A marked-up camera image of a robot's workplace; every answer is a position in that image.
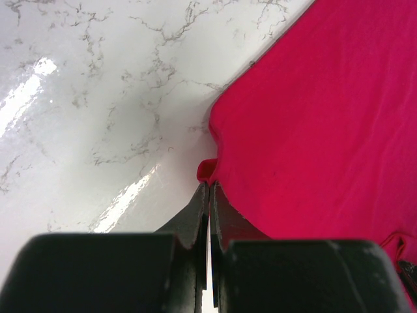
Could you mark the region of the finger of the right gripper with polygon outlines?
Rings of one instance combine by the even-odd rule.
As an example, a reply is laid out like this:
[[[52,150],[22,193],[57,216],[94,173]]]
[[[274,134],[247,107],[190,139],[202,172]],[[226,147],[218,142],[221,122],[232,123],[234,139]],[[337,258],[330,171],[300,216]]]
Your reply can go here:
[[[400,268],[400,278],[403,281],[408,293],[416,293],[416,265],[405,260],[399,260],[397,264]]]

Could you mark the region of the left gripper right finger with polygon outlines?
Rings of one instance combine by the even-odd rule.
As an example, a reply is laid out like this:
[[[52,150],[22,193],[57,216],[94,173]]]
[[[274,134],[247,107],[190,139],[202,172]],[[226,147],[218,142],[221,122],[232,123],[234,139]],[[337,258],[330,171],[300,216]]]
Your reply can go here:
[[[357,240],[273,240],[222,187],[210,189],[214,306],[220,312],[412,312],[386,253]]]

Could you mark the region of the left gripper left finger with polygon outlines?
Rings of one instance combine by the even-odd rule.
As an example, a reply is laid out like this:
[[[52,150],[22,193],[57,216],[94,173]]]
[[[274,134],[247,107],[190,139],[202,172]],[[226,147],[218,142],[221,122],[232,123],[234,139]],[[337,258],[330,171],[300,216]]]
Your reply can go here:
[[[32,238],[1,290],[2,312],[200,312],[209,187],[152,233]]]

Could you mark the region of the crimson red t shirt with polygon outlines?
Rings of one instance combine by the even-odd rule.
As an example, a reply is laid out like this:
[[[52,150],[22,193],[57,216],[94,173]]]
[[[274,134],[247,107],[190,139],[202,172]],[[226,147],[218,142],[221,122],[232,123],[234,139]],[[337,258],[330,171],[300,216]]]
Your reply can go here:
[[[273,240],[416,265],[416,2],[315,1],[213,105],[197,178]]]

